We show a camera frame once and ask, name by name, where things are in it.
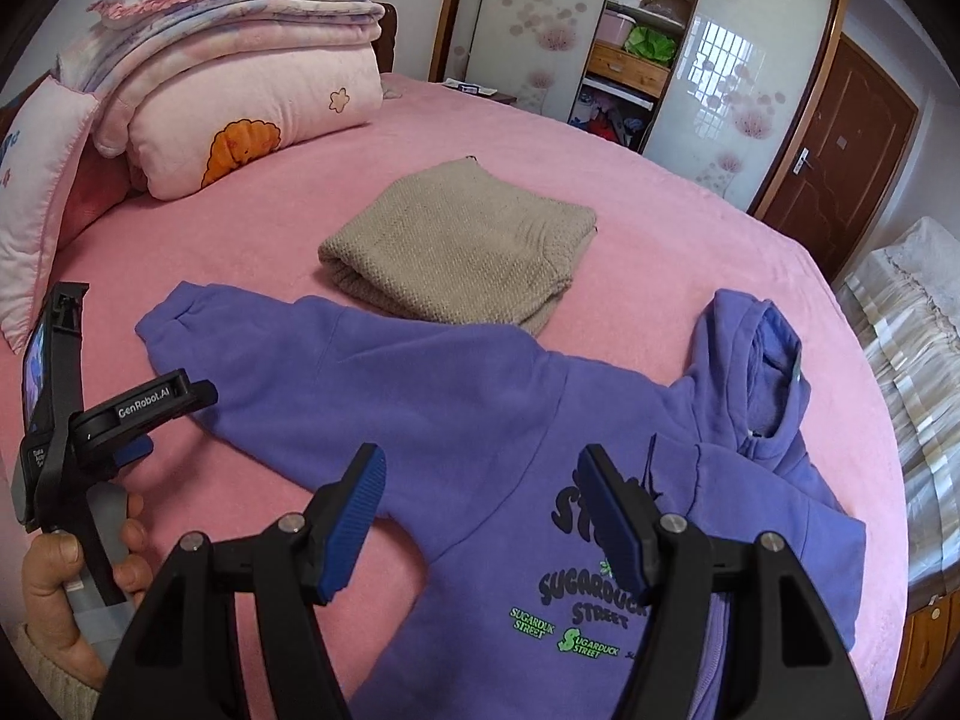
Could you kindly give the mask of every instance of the gray handle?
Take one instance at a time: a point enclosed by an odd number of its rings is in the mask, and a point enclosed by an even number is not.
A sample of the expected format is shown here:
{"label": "gray handle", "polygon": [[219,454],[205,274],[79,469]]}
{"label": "gray handle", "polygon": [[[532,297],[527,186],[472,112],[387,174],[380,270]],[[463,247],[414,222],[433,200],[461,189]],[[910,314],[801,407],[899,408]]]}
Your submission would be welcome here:
{"label": "gray handle", "polygon": [[[129,554],[123,541],[120,541],[120,527],[127,519],[127,491],[118,485],[101,482],[88,490],[86,501],[109,561],[114,565],[123,562]],[[104,599],[86,566],[80,571],[80,576],[64,585],[64,590],[70,608],[73,608],[77,628],[100,660],[109,667],[133,619],[131,596],[124,593],[126,602],[109,607],[104,605]]]}

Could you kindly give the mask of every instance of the purple hoodie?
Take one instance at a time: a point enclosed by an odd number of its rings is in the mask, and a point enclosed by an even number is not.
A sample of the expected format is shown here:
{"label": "purple hoodie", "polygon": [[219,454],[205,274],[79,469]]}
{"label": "purple hoodie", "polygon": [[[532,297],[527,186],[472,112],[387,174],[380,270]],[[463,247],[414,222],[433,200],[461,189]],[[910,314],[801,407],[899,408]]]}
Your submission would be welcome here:
{"label": "purple hoodie", "polygon": [[[706,533],[782,533],[853,646],[865,530],[800,437],[800,340],[720,290],[672,386],[541,348],[507,325],[387,319],[181,284],[136,332],[156,370],[208,378],[206,428],[315,490],[362,442],[387,457],[381,517],[426,590],[352,699],[358,720],[608,720],[646,627],[593,538],[573,473],[601,443],[663,512]],[[728,604],[715,596],[693,716],[713,717]]]}

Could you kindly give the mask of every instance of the wooden cabinet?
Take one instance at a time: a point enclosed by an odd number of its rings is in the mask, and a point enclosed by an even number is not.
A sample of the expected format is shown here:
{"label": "wooden cabinet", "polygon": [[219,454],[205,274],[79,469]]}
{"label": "wooden cabinet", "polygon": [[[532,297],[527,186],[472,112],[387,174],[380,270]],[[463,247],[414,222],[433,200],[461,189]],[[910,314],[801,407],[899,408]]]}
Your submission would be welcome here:
{"label": "wooden cabinet", "polygon": [[907,618],[887,712],[909,709],[917,702],[958,634],[960,591]]}
{"label": "wooden cabinet", "polygon": [[587,72],[622,83],[655,98],[664,93],[666,79],[670,74],[666,67],[600,43],[593,45]]}

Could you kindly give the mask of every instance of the door handle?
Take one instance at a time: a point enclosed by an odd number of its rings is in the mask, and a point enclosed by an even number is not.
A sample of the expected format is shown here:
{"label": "door handle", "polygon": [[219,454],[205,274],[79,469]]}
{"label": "door handle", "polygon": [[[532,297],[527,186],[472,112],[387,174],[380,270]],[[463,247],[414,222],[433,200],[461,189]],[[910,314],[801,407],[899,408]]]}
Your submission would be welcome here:
{"label": "door handle", "polygon": [[800,156],[797,157],[797,161],[793,164],[793,175],[800,175],[800,171],[803,170],[804,165],[808,165],[809,162],[806,160],[810,156],[810,149],[804,146],[800,149]]}

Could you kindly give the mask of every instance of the beige sweater sleeve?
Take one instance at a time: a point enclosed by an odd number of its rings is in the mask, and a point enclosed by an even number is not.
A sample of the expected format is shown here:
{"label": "beige sweater sleeve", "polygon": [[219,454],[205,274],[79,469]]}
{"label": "beige sweater sleeve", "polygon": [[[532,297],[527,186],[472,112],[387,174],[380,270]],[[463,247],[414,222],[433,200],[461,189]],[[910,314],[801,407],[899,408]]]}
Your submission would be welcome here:
{"label": "beige sweater sleeve", "polygon": [[13,637],[13,649],[56,714],[64,720],[90,720],[93,717],[100,693],[48,661],[30,641],[26,626],[21,625]]}

